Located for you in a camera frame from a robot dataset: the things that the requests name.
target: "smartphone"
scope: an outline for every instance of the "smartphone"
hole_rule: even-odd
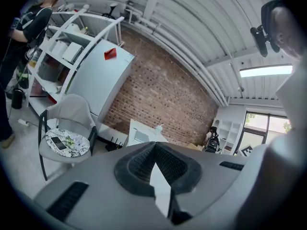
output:
[[[53,143],[58,147],[59,150],[64,150],[67,147],[63,144],[63,142],[61,142],[61,140],[59,139],[59,137],[52,137],[51,138]]]

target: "tree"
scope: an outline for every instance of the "tree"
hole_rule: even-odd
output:
[[[283,124],[283,128],[284,128],[285,132],[288,133],[292,129],[292,126],[291,126],[291,124],[285,122]]]
[[[251,118],[255,118],[255,117],[256,117],[256,114],[248,113],[248,114],[246,115],[245,125],[247,125],[247,124],[250,122],[250,119],[251,119]]]

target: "shoe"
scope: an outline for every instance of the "shoe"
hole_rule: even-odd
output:
[[[3,140],[1,142],[2,148],[7,149],[11,145],[11,143],[13,142],[14,139],[15,139],[15,135],[11,134],[10,137],[8,137],[6,140]]]

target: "chair leg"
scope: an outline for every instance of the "chair leg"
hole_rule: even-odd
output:
[[[43,161],[43,157],[41,155],[39,155],[39,160],[40,160],[40,165],[42,166],[44,179],[45,179],[45,181],[47,181],[48,179],[47,179],[46,172],[45,172],[44,161]]]

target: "pants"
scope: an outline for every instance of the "pants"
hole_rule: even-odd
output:
[[[0,141],[9,138],[12,134],[12,128],[9,124],[8,114],[6,111],[5,89],[11,81],[14,71],[21,60],[19,55],[6,57],[2,63],[0,71]]]

